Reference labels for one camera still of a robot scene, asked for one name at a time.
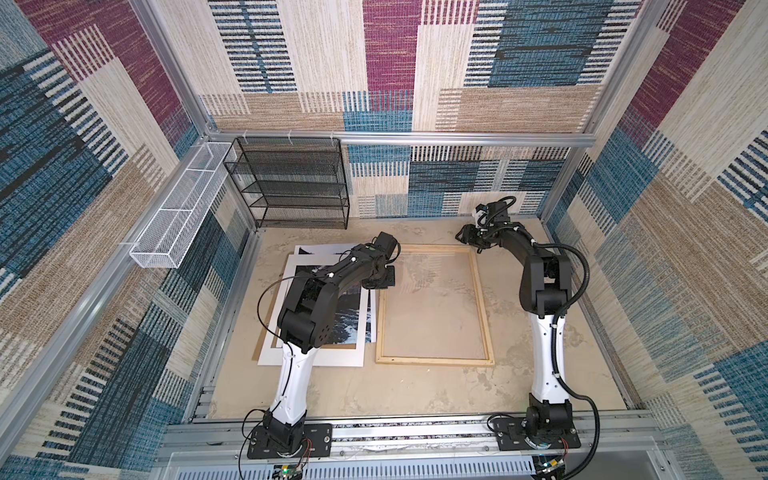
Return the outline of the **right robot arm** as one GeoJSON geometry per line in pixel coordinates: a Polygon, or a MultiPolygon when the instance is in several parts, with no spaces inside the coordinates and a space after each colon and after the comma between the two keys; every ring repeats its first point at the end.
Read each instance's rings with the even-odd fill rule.
{"type": "Polygon", "coordinates": [[[596,402],[576,392],[565,380],[564,330],[568,310],[585,293],[589,264],[577,248],[562,243],[540,243],[520,222],[510,219],[514,196],[479,204],[474,221],[464,225],[456,239],[478,253],[500,247],[522,265],[519,303],[528,313],[532,329],[534,380],[529,406],[521,420],[506,415],[490,418],[491,430],[502,438],[520,435],[529,449],[565,446],[574,435],[574,399],[598,412],[596,402]]]}

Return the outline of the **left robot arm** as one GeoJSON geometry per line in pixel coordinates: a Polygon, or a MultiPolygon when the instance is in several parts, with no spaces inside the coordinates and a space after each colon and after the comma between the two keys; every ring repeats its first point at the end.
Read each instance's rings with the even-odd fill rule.
{"type": "Polygon", "coordinates": [[[267,444],[277,453],[293,455],[308,445],[307,390],[317,353],[333,333],[340,294],[355,285],[369,290],[394,286],[393,263],[399,253],[396,238],[381,232],[375,240],[353,246],[336,263],[290,278],[275,333],[283,343],[279,383],[262,419],[267,444]]]}

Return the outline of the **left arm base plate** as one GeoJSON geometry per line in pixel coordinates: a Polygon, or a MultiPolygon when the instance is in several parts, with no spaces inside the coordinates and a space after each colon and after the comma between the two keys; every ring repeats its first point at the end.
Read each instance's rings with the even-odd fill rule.
{"type": "Polygon", "coordinates": [[[329,457],[333,440],[331,423],[309,423],[288,428],[277,423],[257,426],[247,443],[249,460],[329,457]]]}

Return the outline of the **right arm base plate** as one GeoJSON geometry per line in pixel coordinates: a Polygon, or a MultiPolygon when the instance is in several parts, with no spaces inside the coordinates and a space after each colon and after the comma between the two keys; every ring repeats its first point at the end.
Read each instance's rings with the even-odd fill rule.
{"type": "Polygon", "coordinates": [[[522,416],[494,414],[487,418],[486,426],[495,437],[500,451],[570,450],[582,446],[574,427],[529,427],[526,418],[522,416]]]}

